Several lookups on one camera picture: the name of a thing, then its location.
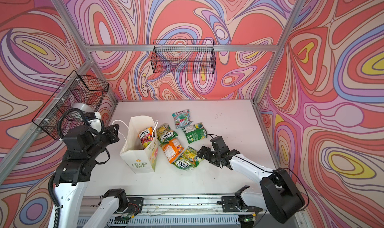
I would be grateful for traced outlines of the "white paper bag with flowers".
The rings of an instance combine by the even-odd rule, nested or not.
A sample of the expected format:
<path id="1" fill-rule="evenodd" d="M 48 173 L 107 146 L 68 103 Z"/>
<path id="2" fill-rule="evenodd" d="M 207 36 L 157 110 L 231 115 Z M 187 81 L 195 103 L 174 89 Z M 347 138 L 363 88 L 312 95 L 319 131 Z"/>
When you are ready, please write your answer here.
<path id="1" fill-rule="evenodd" d="M 125 139 L 125 143 L 120 151 L 120 157 L 123 161 L 136 174 L 153 173 L 158 156 L 159 141 L 156 132 L 158 121 L 154 121 L 149 116 L 136 116 L 131 117 L 128 124 L 122 120 L 114 120 L 113 124 L 125 125 L 128 129 L 127 134 L 121 134 Z M 148 127 L 154 128 L 154 140 L 146 149 L 143 149 L 138 134 Z"/>

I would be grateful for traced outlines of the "orange Fox's fruits candy bag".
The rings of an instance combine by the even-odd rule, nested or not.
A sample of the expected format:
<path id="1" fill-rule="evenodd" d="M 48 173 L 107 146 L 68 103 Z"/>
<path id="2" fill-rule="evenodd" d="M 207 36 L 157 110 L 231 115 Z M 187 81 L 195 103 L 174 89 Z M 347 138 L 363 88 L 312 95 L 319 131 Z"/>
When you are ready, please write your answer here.
<path id="1" fill-rule="evenodd" d="M 146 149 L 149 146 L 149 144 L 154 140 L 153 132 L 154 132 L 154 128 L 148 127 L 147 129 L 141 131 L 138 134 L 138 137 L 141 141 L 143 149 Z"/>

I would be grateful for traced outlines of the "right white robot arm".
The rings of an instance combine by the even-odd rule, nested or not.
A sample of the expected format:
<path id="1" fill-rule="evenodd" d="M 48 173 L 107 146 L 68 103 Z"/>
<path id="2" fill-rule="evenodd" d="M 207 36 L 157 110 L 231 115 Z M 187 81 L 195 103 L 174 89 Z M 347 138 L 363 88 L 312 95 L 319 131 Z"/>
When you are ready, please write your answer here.
<path id="1" fill-rule="evenodd" d="M 266 168 L 246 158 L 240 151 L 230 150 L 221 136 L 211 139 L 212 147 L 203 146 L 197 152 L 199 158 L 219 168 L 238 172 L 256 183 L 261 192 L 243 186 L 232 196 L 224 196 L 218 202 L 224 212 L 251 212 L 265 210 L 279 223 L 284 224 L 305 208 L 306 202 L 290 174 L 283 168 Z"/>

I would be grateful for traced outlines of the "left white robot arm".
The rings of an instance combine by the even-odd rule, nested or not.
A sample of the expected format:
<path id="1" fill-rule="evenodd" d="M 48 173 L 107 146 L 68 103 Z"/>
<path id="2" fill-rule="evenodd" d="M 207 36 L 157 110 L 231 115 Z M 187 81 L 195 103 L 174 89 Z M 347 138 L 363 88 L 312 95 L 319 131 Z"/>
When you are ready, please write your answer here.
<path id="1" fill-rule="evenodd" d="M 107 146 L 119 141 L 118 124 L 94 129 L 90 122 L 74 127 L 66 133 L 57 124 L 57 133 L 67 146 L 62 162 L 49 179 L 48 191 L 54 207 L 50 228 L 74 228 L 77 225 L 81 202 L 97 157 L 107 152 Z"/>

